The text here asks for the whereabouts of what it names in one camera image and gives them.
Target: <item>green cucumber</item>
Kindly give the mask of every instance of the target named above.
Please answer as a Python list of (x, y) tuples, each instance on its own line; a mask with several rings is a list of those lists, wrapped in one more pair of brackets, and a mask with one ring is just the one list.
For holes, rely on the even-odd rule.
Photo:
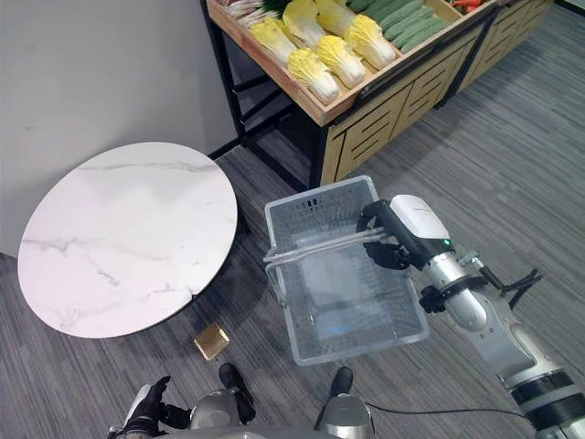
[(401, 48), (410, 40), (415, 38), (419, 33), (426, 31), (430, 27), (437, 26), (437, 23), (441, 23), (441, 19), (437, 18), (436, 16), (431, 16), (424, 20), (419, 21), (417, 24), (412, 25), (409, 27), (408, 30), (405, 30), (400, 35), (392, 40), (392, 44), (397, 48)]
[(400, 35), (402, 32), (407, 30), (410, 26), (417, 23), (419, 20), (423, 20), (425, 18), (429, 18), (432, 16), (433, 10), (430, 7), (423, 6), (417, 12), (405, 18), (402, 21), (399, 21), (396, 25), (392, 25), (384, 29), (384, 37), (387, 40), (392, 40)]
[(369, 16), (372, 20), (380, 22), (382, 18), (388, 14), (403, 7), (410, 0), (376, 0), (368, 9), (364, 11), (364, 15)]
[(384, 29), (388, 29), (389, 27), (396, 25), (398, 22), (402, 21), (403, 19), (407, 18), (408, 16), (414, 14), (418, 9), (422, 7), (422, 0), (412, 0), (411, 2), (406, 3), (403, 7), (394, 11), (392, 14), (383, 17), (379, 24)]
[(419, 44), (424, 43), (427, 39), (429, 39), (430, 37), (432, 37), (436, 33), (445, 29), (448, 25), (449, 25), (449, 23), (441, 20), (441, 22), (436, 23), (434, 26), (427, 27), (425, 30), (420, 32), (416, 37), (409, 40), (408, 43), (406, 43), (404, 46), (402, 46), (402, 48), (400, 48), (400, 51), (402, 53), (410, 52), (411, 50), (416, 48)]
[(372, 5), (376, 0), (353, 0), (348, 7), (354, 12), (362, 12)]

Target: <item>small gold box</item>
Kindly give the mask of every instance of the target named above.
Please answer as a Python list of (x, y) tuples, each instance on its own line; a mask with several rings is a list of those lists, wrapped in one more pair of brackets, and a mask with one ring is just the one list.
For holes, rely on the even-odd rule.
[(217, 323), (212, 323), (195, 337), (195, 344), (206, 360), (214, 359), (228, 343), (228, 335)]

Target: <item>black metal frame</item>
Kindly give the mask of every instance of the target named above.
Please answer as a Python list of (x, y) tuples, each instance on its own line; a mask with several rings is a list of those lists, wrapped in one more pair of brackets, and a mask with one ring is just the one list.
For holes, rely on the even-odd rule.
[(461, 34), (469, 32), (471, 28), (483, 26), (480, 36), (475, 41), (472, 50), (465, 59), (459, 72), (455, 76), (455, 79), (453, 80), (452, 84), (447, 90), (447, 93), (445, 94), (443, 99), (439, 103), (437, 103), (437, 105), (435, 105), (435, 108), (443, 106), (459, 90), (459, 87), (461, 86), (461, 83), (463, 82), (465, 75), (467, 74), (469, 68), (473, 63), (473, 59), (477, 51), (483, 44), (490, 26), (494, 22), (495, 17), (497, 16), (497, 12), (500, 10), (500, 7), (495, 7), (493, 9), (484, 11), (483, 14), (475, 15), (473, 21), (468, 22), (465, 27), (459, 28), (457, 27), (452, 32), (443, 35), (440, 41), (438, 41), (432, 47), (429, 47), (427, 50), (421, 51), (412, 62), (408, 63), (408, 65), (399, 66), (397, 69), (389, 71), (388, 74), (380, 77), (375, 82), (368, 84), (357, 95), (356, 101), (352, 105), (351, 109), (346, 111), (344, 114), (338, 116), (329, 124), (325, 126), (319, 126), (317, 123), (312, 123), (313, 127), (311, 131), (313, 132), (311, 134), (310, 142), (311, 153), (309, 157), (311, 161), (311, 170), (309, 173), (308, 184), (306, 184), (300, 181), (277, 159), (275, 159), (266, 150), (259, 146), (257, 141), (254, 139), (254, 137), (264, 132), (264, 130), (272, 128), (278, 121), (281, 120), (281, 118), (291, 113), (293, 109), (295, 108), (300, 109), (300, 107), (298, 107), (298, 105), (293, 102), (286, 108), (276, 112), (270, 117), (267, 117), (261, 123), (257, 123), (252, 128), (246, 127), (246, 122), (250, 119), (250, 117), (260, 112), (270, 102), (272, 102), (274, 99), (280, 96), (282, 94), (282, 90), (279, 88), (271, 92), (268, 96), (266, 96), (260, 102), (258, 102), (254, 107), (252, 107), (247, 112), (242, 114), (241, 108), (239, 106), (239, 93), (247, 91), (258, 85), (261, 85), (262, 83), (265, 83), (271, 79), (267, 75), (261, 75), (258, 78), (247, 80), (240, 84), (234, 83), (233, 75), (231, 73), (231, 67), (229, 65), (228, 51), (226, 48), (225, 40), (223, 38), (223, 31), (209, 17), (209, 13), (207, 10), (207, 0), (200, 0), (200, 2), (201, 7), (203, 9), (203, 16), (205, 18), (207, 25), (207, 30), (211, 37), (211, 45), (213, 47), (216, 60), (218, 62), (219, 73), (221, 75), (223, 87), (228, 98), (231, 117), (236, 127), (236, 133), (238, 135), (235, 139), (227, 142), (226, 144), (222, 145), (217, 151), (210, 154), (209, 157), (215, 160), (221, 157), (222, 155), (226, 154), (235, 146), (242, 145), (243, 147), (248, 148), (254, 155), (256, 155), (268, 167), (270, 167), (279, 177), (286, 181), (296, 191), (303, 191), (306, 190), (307, 188), (320, 186), (321, 177), (323, 174), (327, 133), (332, 125), (341, 123), (351, 114), (358, 111), (368, 102), (375, 99), (380, 93), (386, 91), (392, 83), (396, 83), (396, 81), (409, 75), (413, 70), (415, 70), (423, 62), (425, 62), (430, 56), (446, 48), (449, 44), (451, 44), (452, 41), (458, 38)]
[(291, 103), (278, 112), (266, 117), (262, 122), (255, 124), (248, 128), (246, 122), (261, 110), (265, 109), (268, 104), (273, 102), (276, 98), (282, 95), (280, 88), (272, 91), (266, 97), (261, 99), (252, 108), (242, 113), (239, 105), (239, 94), (257, 87), (265, 82), (270, 81), (268, 75), (260, 75), (257, 78), (246, 80), (242, 83), (234, 83), (234, 78), (231, 73), (229, 65), (229, 55), (226, 48), (226, 42), (223, 37), (223, 31), (216, 25), (209, 17), (207, 10), (207, 1), (201, 0), (201, 7), (203, 9), (203, 17), (205, 18), (207, 31), (211, 37), (211, 46), (218, 62), (219, 74), (223, 83), (226, 96), (228, 98), (229, 111), (236, 128), (237, 137), (222, 145), (217, 151), (209, 155), (209, 158), (216, 160), (227, 152), (231, 151), (237, 145), (242, 145), (248, 148), (255, 156), (270, 167), (280, 178), (286, 181), (296, 191), (303, 191), (309, 187), (318, 187), (321, 183), (321, 172), (323, 169), (324, 150), (326, 143), (326, 133), (328, 127), (319, 127), (316, 135), (313, 135), (311, 140), (311, 171), (309, 175), (308, 184), (299, 180), (291, 171), (284, 167), (278, 160), (271, 156), (266, 150), (258, 145), (256, 137), (264, 131), (272, 128), (284, 116), (290, 114), (295, 108), (296, 104)]
[(585, 9), (579, 7), (577, 5), (573, 5), (570, 2), (566, 2), (565, 0), (555, 0), (557, 5), (567, 8), (569, 11), (573, 11), (575, 14), (579, 14), (580, 16), (585, 16)]

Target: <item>gray plastic basket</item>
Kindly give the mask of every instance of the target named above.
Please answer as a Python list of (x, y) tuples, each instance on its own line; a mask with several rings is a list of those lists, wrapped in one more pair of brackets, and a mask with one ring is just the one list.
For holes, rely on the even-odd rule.
[(284, 310), (292, 355), (307, 366), (420, 341), (429, 335), (408, 274), (371, 261), (356, 233), (378, 199), (362, 176), (266, 205), (266, 273)]

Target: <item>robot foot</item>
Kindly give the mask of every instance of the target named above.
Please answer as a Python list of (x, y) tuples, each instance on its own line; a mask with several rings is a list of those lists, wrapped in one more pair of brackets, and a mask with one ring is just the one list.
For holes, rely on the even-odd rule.
[(254, 398), (246, 387), (239, 370), (233, 364), (225, 363), (219, 368), (219, 379), (226, 389), (234, 390), (234, 396), (238, 403), (239, 421), (244, 425), (252, 421), (256, 417), (253, 407)]
[(354, 372), (350, 368), (340, 368), (333, 382), (331, 383), (331, 391), (329, 393), (329, 399), (331, 400), (335, 396), (339, 396), (342, 393), (348, 394), (351, 391), (351, 385), (354, 383)]

